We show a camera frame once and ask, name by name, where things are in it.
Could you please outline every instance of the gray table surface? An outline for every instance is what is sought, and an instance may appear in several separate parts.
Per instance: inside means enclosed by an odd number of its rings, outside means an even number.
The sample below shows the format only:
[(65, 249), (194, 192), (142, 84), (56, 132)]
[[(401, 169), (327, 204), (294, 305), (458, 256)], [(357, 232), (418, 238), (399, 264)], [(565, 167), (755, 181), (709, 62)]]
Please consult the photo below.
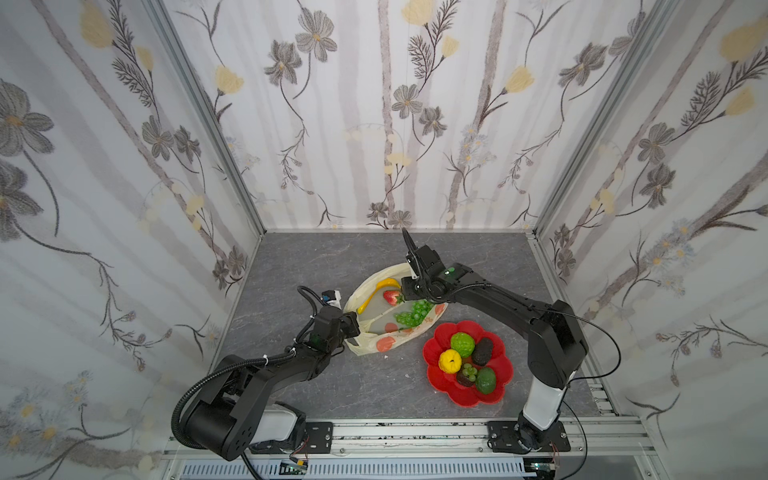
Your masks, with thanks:
[[(464, 263), (509, 290), (540, 300), (551, 298), (522, 233), (414, 233), (413, 238), (417, 246), (427, 243), (436, 250), (446, 264)], [(318, 293), (338, 289), (346, 301), (369, 275), (405, 261), (405, 256), (399, 232), (268, 233), (221, 355), (251, 358), (282, 352), (311, 312), (296, 292), (297, 285)], [(433, 329), (387, 353), (355, 356), (347, 350), (323, 374), (275, 392), (272, 400), (303, 410), (311, 419), (517, 416), (531, 383), (527, 343), (497, 320), (455, 303), (437, 323), (465, 319), (499, 335), (515, 368), (504, 398), (495, 405), (465, 409), (429, 385), (422, 347)], [(598, 414), (585, 382), (575, 382), (565, 398), (577, 415)]]

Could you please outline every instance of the flower center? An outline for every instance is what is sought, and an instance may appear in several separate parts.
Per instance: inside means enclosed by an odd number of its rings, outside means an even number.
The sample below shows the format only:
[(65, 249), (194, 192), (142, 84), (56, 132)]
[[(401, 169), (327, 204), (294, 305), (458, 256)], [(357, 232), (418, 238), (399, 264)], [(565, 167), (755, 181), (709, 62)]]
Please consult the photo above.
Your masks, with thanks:
[(9, 115), (8, 117), (5, 117), (5, 123), (15, 125), (16, 127), (21, 127), (24, 122), (19, 117), (14, 117), (13, 115)]
[(56, 435), (56, 427), (48, 427), (43, 430), (43, 440), (50, 440)]

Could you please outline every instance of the red strawberry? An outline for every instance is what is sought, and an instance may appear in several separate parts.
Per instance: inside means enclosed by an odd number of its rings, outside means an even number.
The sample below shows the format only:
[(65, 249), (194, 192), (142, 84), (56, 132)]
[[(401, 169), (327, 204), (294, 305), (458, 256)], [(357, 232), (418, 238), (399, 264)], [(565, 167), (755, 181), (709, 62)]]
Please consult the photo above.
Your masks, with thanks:
[(405, 300), (402, 299), (402, 292), (400, 290), (387, 290), (384, 292), (384, 300), (389, 305), (398, 305), (400, 303), (403, 303)]

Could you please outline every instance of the red bowl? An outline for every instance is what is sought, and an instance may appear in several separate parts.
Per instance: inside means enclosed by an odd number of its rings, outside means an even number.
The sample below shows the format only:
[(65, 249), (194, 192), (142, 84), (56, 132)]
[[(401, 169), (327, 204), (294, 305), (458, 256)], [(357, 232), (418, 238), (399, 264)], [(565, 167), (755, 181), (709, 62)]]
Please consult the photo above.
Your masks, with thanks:
[[(451, 336), (457, 332), (469, 334), (475, 343), (483, 338), (489, 338), (493, 342), (493, 353), (487, 367), (493, 369), (496, 374), (496, 389), (484, 395), (475, 388), (475, 386), (463, 386), (456, 381), (456, 374), (443, 372), (438, 366), (440, 354), (451, 348)], [(435, 389), (445, 392), (448, 397), (458, 406), (473, 407), (478, 403), (488, 403), (492, 405), (498, 403), (504, 397), (504, 388), (512, 380), (514, 372), (512, 362), (507, 358), (506, 349), (502, 339), (495, 333), (486, 332), (476, 322), (464, 320), (459, 323), (443, 323), (435, 329), (435, 334), (427, 340), (422, 350), (424, 360), (427, 362), (427, 379)], [(483, 368), (472, 363), (478, 369)]]

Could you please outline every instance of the wall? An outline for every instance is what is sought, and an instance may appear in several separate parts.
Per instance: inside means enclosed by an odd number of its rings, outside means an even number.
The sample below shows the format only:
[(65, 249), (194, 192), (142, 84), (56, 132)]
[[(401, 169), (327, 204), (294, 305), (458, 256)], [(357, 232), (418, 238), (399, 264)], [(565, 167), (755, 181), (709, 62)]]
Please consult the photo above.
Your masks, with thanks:
[(653, 2), (164, 3), (267, 227), (378, 230), (534, 225)]
[(141, 3), (0, 6), (0, 471), (159, 478), (256, 245)]
[(677, 480), (768, 465), (766, 15), (682, 2), (541, 235), (575, 309), (621, 345), (607, 383)]

